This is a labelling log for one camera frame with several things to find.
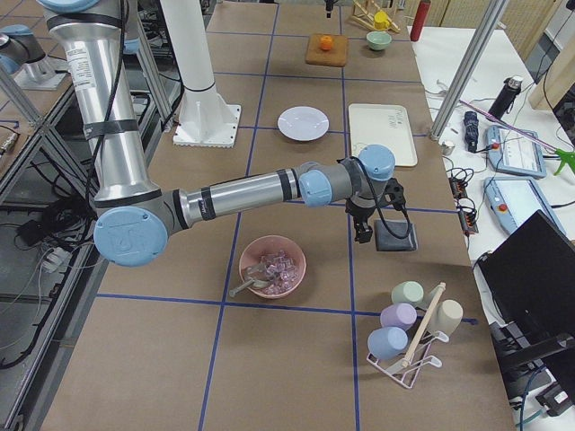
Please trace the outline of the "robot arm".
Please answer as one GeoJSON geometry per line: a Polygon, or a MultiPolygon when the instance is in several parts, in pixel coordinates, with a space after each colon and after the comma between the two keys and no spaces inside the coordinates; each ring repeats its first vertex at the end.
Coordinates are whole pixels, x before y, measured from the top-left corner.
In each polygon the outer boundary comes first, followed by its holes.
{"type": "Polygon", "coordinates": [[[195,223],[302,199],[310,207],[344,201],[358,242],[368,242],[368,219],[381,207],[403,211],[395,159],[383,145],[333,165],[305,163],[188,192],[162,191],[148,175],[122,57],[135,41],[132,1],[46,1],[50,34],[66,52],[84,136],[92,148],[99,253],[124,267],[156,259],[171,235],[195,223]]]}

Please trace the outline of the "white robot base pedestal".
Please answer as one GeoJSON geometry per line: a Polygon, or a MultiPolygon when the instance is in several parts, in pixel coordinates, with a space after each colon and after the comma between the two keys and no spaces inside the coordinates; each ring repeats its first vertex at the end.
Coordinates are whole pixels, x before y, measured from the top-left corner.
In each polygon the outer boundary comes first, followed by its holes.
{"type": "Polygon", "coordinates": [[[161,6],[183,85],[173,142],[230,148],[242,108],[218,93],[200,2],[164,0],[161,6]]]}

